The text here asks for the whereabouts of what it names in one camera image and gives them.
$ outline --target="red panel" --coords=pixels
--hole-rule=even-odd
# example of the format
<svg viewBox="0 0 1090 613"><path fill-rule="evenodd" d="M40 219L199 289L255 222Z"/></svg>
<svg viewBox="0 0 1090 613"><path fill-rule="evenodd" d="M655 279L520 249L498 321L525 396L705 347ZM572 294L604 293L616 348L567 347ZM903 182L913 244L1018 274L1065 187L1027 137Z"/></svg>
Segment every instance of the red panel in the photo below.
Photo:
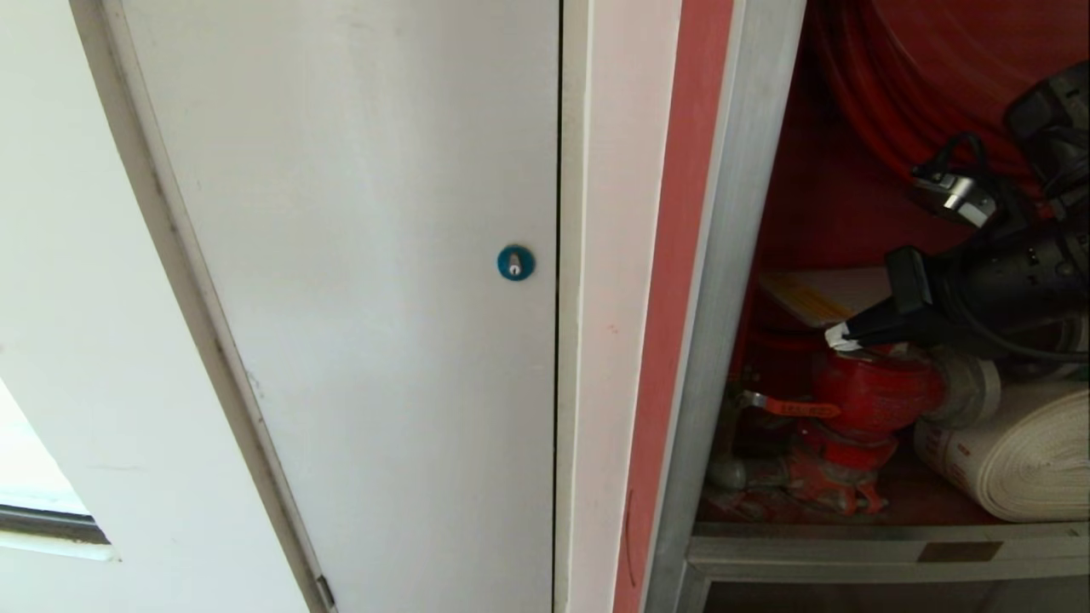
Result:
<svg viewBox="0 0 1090 613"><path fill-rule="evenodd" d="M646 579L732 4L685 0L681 7L615 613L639 611Z"/></svg>

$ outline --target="door hinge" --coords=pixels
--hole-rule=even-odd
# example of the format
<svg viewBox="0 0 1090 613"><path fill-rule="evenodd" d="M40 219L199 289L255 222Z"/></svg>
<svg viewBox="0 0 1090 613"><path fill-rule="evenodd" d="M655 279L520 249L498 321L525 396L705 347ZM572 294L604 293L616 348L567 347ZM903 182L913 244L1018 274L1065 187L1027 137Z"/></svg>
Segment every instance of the door hinge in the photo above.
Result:
<svg viewBox="0 0 1090 613"><path fill-rule="evenodd" d="M329 589L329 581L326 580L326 576L323 575L317 579L314 579L318 584L318 591L322 592L322 600L326 603L326 609L332 609L337 601L334 600L334 590Z"/></svg>

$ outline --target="rolled fire hose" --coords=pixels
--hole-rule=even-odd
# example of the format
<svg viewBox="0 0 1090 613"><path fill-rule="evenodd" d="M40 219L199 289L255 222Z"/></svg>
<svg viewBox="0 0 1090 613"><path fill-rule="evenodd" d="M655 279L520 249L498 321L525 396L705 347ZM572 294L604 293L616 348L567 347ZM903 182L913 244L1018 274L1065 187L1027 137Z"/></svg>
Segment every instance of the rolled fire hose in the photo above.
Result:
<svg viewBox="0 0 1090 613"><path fill-rule="evenodd" d="M1000 519L1087 519L1088 413L1085 382L1005 387L984 423L955 431L919 421L916 453Z"/></svg>

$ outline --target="fire hose cabinet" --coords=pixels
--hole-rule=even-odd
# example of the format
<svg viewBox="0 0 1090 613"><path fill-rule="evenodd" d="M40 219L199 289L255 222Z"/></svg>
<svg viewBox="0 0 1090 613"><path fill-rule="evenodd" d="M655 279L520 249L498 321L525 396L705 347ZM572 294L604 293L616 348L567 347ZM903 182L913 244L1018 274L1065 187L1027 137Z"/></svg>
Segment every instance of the fire hose cabinet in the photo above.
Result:
<svg viewBox="0 0 1090 613"><path fill-rule="evenodd" d="M1002 4L736 3L645 611L1090 574L1090 3Z"/></svg>

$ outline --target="white wall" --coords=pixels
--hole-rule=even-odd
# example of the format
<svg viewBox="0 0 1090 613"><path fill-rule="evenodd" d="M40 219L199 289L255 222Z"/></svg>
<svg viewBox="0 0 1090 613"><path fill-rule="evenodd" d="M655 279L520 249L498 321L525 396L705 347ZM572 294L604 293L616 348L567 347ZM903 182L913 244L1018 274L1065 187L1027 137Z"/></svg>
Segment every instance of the white wall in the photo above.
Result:
<svg viewBox="0 0 1090 613"><path fill-rule="evenodd" d="M557 611L613 604L680 10L565 3Z"/></svg>
<svg viewBox="0 0 1090 613"><path fill-rule="evenodd" d="M305 611L68 2L0 1L0 378L113 543L0 548L0 611Z"/></svg>

